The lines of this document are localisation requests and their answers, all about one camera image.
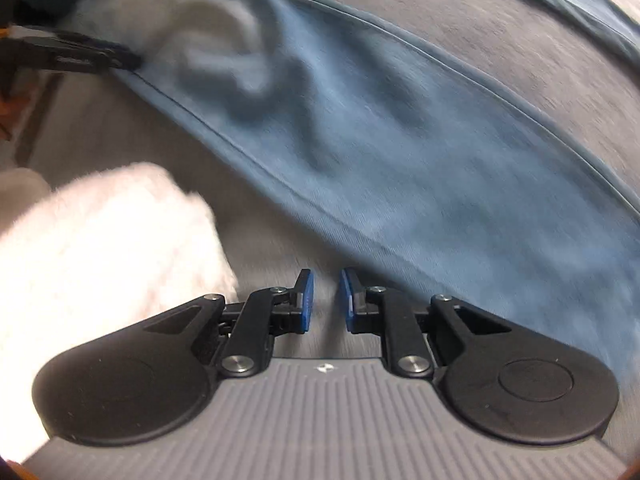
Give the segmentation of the blue denim jeans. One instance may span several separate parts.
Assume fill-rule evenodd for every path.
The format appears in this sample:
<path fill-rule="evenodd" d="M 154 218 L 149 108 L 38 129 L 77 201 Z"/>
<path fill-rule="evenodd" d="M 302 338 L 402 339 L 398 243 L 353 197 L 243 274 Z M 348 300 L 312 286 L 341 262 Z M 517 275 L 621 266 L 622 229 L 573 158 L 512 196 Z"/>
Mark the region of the blue denim jeans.
<path fill-rule="evenodd" d="M 639 202 L 550 118 L 333 0 L 80 0 L 126 84 L 288 214 L 395 282 L 450 292 L 625 375 Z"/>

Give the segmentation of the white fluffy sleeve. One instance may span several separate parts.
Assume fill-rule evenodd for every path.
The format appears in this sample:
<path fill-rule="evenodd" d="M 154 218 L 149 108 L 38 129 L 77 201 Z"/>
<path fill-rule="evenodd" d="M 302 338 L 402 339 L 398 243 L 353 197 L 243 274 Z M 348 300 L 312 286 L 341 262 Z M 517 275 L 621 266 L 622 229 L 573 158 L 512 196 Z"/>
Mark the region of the white fluffy sleeve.
<path fill-rule="evenodd" d="M 164 168 L 136 162 L 51 188 L 1 175 L 1 454 L 47 442 L 32 382 L 59 353 L 238 280 L 213 211 Z"/>

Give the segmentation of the grey bed sheet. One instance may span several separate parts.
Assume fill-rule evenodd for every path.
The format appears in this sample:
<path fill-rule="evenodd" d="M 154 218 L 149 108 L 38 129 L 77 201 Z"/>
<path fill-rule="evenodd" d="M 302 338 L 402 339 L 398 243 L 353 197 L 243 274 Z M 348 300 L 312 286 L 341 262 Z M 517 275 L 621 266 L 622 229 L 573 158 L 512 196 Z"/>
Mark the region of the grey bed sheet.
<path fill-rule="evenodd" d="M 40 18 L 46 6 L 66 6 L 72 23 L 79 1 L 28 3 L 33 18 Z M 382 18 L 498 80 L 596 156 L 639 201 L 638 68 L 601 48 L 579 26 L 535 0 L 333 1 Z M 332 304 L 338 271 L 356 263 L 414 291 L 359 263 L 263 196 L 132 90 L 126 76 L 68 77 L 40 130 L 30 166 L 54 184 L 128 162 L 165 167 L 215 209 L 243 292 L 285 283 L 302 266 L 314 269 L 311 335 L 287 339 L 283 353 L 368 353 L 370 339 L 346 336 L 341 313 Z"/>

